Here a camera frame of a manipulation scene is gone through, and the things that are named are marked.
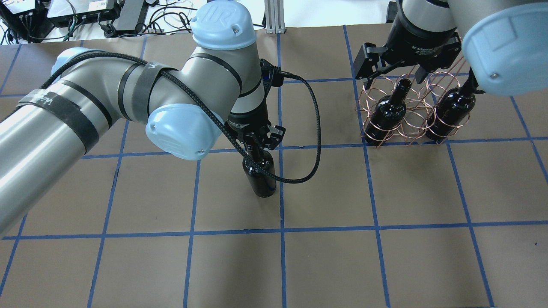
wine bottle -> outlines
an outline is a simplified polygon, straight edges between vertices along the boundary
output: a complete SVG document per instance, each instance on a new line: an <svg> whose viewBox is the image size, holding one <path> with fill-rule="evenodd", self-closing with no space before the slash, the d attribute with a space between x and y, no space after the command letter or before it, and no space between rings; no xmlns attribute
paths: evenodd
<svg viewBox="0 0 548 308"><path fill-rule="evenodd" d="M380 99L366 127L364 137L367 143L373 146L382 145L390 131L398 127L406 115L404 100L410 88L411 81L401 79L391 95Z"/></svg>
<svg viewBox="0 0 548 308"><path fill-rule="evenodd" d="M462 87L453 88L438 101L434 107L434 113L430 114L426 121L430 128L426 136L434 141L442 141L450 136L456 126L470 113L476 104L472 78Z"/></svg>

light blue joint cap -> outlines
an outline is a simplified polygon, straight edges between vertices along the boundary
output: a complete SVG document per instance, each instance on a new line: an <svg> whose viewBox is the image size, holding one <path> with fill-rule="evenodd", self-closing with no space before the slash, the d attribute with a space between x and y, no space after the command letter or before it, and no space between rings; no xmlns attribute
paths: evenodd
<svg viewBox="0 0 548 308"><path fill-rule="evenodd" d="M190 21L198 46L214 50L247 47L257 40L251 15L235 1L215 0L202 6Z"/></svg>
<svg viewBox="0 0 548 308"><path fill-rule="evenodd" d="M204 158L221 134L206 113L191 104L170 104L154 110L145 132L160 149L189 161Z"/></svg>
<svg viewBox="0 0 548 308"><path fill-rule="evenodd" d="M58 70L60 67L62 67L64 64L72 60L74 57L81 55L86 52L102 52L103 50L100 49L89 49L89 48L83 48L83 47L72 47L69 49L64 50L62 53L60 53L57 56L57 61L52 67L52 75L53 73Z"/></svg>
<svg viewBox="0 0 548 308"><path fill-rule="evenodd" d="M463 52L487 93L510 96L548 87L548 3L484 18L464 37Z"/></svg>

dark glass bottle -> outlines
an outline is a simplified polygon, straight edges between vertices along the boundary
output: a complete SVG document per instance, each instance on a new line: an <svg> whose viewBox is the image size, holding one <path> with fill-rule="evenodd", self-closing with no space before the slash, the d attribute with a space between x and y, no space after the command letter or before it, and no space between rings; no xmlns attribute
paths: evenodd
<svg viewBox="0 0 548 308"><path fill-rule="evenodd" d="M411 81L404 78L398 82L391 95L380 99L366 127L365 139L367 143L373 146L383 144L382 140L388 136L388 131L398 127L406 115L404 99L410 88Z"/></svg>
<svg viewBox="0 0 548 308"><path fill-rule="evenodd" d="M274 159L272 159L272 155L270 155L268 151L262 151L261 156L260 159L255 159L255 162L259 163L261 167L265 168L268 172L275 174L276 171L274 169ZM251 166L246 159L243 160L242 167L257 196L266 198L272 196L276 192L276 181L273 178L260 173Z"/></svg>
<svg viewBox="0 0 548 308"><path fill-rule="evenodd" d="M438 101L435 106L437 117L431 114L426 122L428 126L432 125L426 131L426 136L434 141L444 140L470 113L475 104L473 82L469 78L462 87L447 91Z"/></svg>

cable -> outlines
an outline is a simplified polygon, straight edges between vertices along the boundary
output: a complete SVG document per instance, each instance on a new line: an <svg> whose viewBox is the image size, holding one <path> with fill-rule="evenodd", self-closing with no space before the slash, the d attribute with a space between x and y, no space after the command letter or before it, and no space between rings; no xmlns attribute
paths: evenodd
<svg viewBox="0 0 548 308"><path fill-rule="evenodd" d="M21 16L21 24L23 25L23 27L25 27L25 30L27 30L27 42L30 42L29 38L30 38L30 35L31 35L32 22L30 20L30 14L29 13L24 14L24 15Z"/></svg>
<svg viewBox="0 0 548 308"><path fill-rule="evenodd" d="M136 62L140 65L145 66L148 62L130 55L124 55L124 54L118 54L118 53L109 53L109 52L97 52L97 53L88 53L88 54L82 54L79 56L74 57L72 60L69 60L67 63L62 65L58 70L56 70L53 75L51 75L46 82L40 87L41 89L48 88L56 79L57 77L61 76L61 74L69 69L71 66L80 63L84 60L91 59L91 58L119 58L124 60L129 60ZM215 123L215 125L221 130L223 134L228 138L232 146L240 153L244 159L246 159L251 166L256 168L260 173L269 176L276 181L287 183L287 184L299 184L302 182L306 182L310 180L314 174L316 173L318 167L319 167L319 160L321 155L321 149L322 149L322 134L321 134L321 126L320 126L320 118L319 118L319 110L318 110L318 103L316 101L316 97L314 96L314 92L312 91L312 88L307 83L306 80L304 80L302 77L287 73L287 72L280 72L284 77L295 79L298 81L301 81L304 83L304 85L307 87L307 89L310 92L310 96L312 97L312 103L314 104L314 111L316 113L316 127L317 127L317 150L316 150L316 161L314 163L314 167L312 168L312 171L310 173L300 179L285 179L281 178L275 174L270 173L268 170L266 170L263 166L260 164L257 164L253 161L253 159L249 156L249 154L246 153L246 151L239 145L238 141L232 136L232 134L228 131L228 129L224 126L219 119L212 113L212 111L202 102L202 100L192 91L187 85L185 85L181 80L177 79L175 76L173 76L171 73L169 73L166 70L163 70L160 72L160 74L165 77L167 80L173 82L175 85L177 85L181 90L183 90L195 103L198 105L205 113L206 115Z"/></svg>
<svg viewBox="0 0 548 308"><path fill-rule="evenodd" d="M0 42L0 45L3 45L3 44L4 44L5 35L6 35L7 32L8 32L8 30L5 30L5 31L4 31L4 36L2 37L2 41Z"/></svg>
<svg viewBox="0 0 548 308"><path fill-rule="evenodd" d="M169 34L174 34L174 33L176 33L176 32L181 32L181 31L186 31L186 29L178 29L178 30L167 31L167 32L162 32L162 33L154 33L154 32L148 32L148 33L128 33L128 34L120 35L119 37L134 37L134 36L143 36L143 35L169 35Z"/></svg>
<svg viewBox="0 0 548 308"><path fill-rule="evenodd" d="M68 33L65 35L65 37L63 38L63 42L68 42L69 39L72 37L72 34L74 33L74 31L76 30L76 20L77 20L77 17L76 17L76 9L74 8L74 5L72 5L72 3L70 2L70 0L65 0L69 5L70 5L70 8L72 10L72 25L70 25L68 27Z"/></svg>
<svg viewBox="0 0 548 308"><path fill-rule="evenodd" d="M103 35L106 37L106 38L111 38L111 37L118 37L119 35L116 33L116 28L114 27L114 25L109 22L108 24L106 25L103 25L101 22L100 22L100 19L101 19L101 12L99 12L99 14L97 14L97 23L99 24L99 27L101 27L101 30L103 30Z"/></svg>
<svg viewBox="0 0 548 308"><path fill-rule="evenodd" d="M164 8L163 8L164 12L166 12L166 9L170 8L171 5L173 5L173 4L178 4L178 3L179 3L178 1L173 2L173 3L167 3L167 2L168 2L168 0L166 0L166 4L162 4L162 5L161 5L161 6L164 7ZM190 15L191 10L197 10L197 9L189 8L188 15ZM169 25L169 26L171 26L171 27L173 27L173 28L175 28L175 29L183 28L183 27L186 26L185 23L186 23L186 24L189 24L189 23L190 23L190 19L189 19L188 15L185 14L185 13L183 13L183 12L180 12L179 14L183 14L183 15L185 16L185 18L186 18L186 20L184 20L184 19L182 18L182 16L180 17L180 21L181 21L181 23L183 24L181 27L176 27L176 26L170 24L170 23L165 19L165 16L166 16L166 15L163 15L163 20L164 20L164 22L165 22L167 25Z"/></svg>
<svg viewBox="0 0 548 308"><path fill-rule="evenodd" d="M147 26L145 26L145 28L141 31L141 33L145 33L145 31L146 31L147 29L149 29L149 28L151 27L151 25L152 25L154 22L158 21L158 20L161 19L161 18L164 18L164 19L165 19L165 16L167 16L167 15L177 15L177 16L180 18L181 23L182 23L183 25L185 25L186 23L188 23L188 25L190 25L190 20L189 20L189 18L188 18L188 16L187 16L186 14L183 13L183 14L186 16L188 22L184 21L184 19L179 15L179 13L176 13L176 12L165 12L165 10L166 10L167 8L170 8L170 9L197 10L197 9L195 9L195 8L179 7L179 6L175 6L175 7L167 7L167 6L164 6L163 8L159 8L159 9L155 10L155 11L152 13L152 15L150 15L149 24L148 24ZM160 15L159 17L157 17L157 18L154 19L154 16L156 15L156 13L160 12L161 10L164 10L164 13L163 13L162 15ZM169 24L168 22L166 22L166 23L167 23L168 25L170 25L171 27L177 28L177 27L175 27L175 26Z"/></svg>

black strap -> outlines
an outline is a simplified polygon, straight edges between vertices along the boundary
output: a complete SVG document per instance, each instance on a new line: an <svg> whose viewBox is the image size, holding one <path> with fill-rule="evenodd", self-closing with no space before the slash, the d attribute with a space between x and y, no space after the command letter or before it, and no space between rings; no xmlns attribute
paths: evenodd
<svg viewBox="0 0 548 308"><path fill-rule="evenodd" d="M245 93L242 93L238 96L238 98L242 98L244 96L248 96L249 94L253 93L253 91L257 90L257 88L262 84L262 78L259 78L259 82L253 87L253 89L245 92Z"/></svg>
<svg viewBox="0 0 548 308"><path fill-rule="evenodd" d="M242 91L242 88L243 88L242 78L238 75L238 72L232 66L230 66L230 64L228 64L225 60L218 58L214 55L206 54L206 53L193 54L190 56L189 59L192 59L192 58L208 59L224 67L229 73L231 73L234 76L234 78L236 79L236 81L238 82L240 86L240 92Z"/></svg>
<svg viewBox="0 0 548 308"><path fill-rule="evenodd" d="M97 106L97 108L99 108L103 116L105 116L106 122L109 124L109 128L112 127L112 117L110 116L109 111L106 109L105 105L101 104L101 102L95 97L95 95L82 88L78 84L73 83L72 81L61 79L57 82L73 88L74 90L80 92L82 95L87 97L90 101L92 101L92 103Z"/></svg>
<svg viewBox="0 0 548 308"><path fill-rule="evenodd" d="M125 106L124 106L125 84L128 81L129 75L131 75L133 70L136 69L139 65L140 65L139 63L135 63L134 65L128 67L128 69L124 73L124 76L122 76L120 83L118 84L118 107L120 108L120 113L122 114L122 116L128 120L131 120L131 119L129 118L128 113L125 111Z"/></svg>
<svg viewBox="0 0 548 308"><path fill-rule="evenodd" d="M137 79L132 94L133 115L137 122L147 123L149 120L150 94L162 70L176 69L157 62L148 62Z"/></svg>
<svg viewBox="0 0 548 308"><path fill-rule="evenodd" d="M99 141L97 129L82 113L80 106L57 93L42 89L33 90L19 101L17 109L25 105L43 108L67 124L82 141L86 153Z"/></svg>

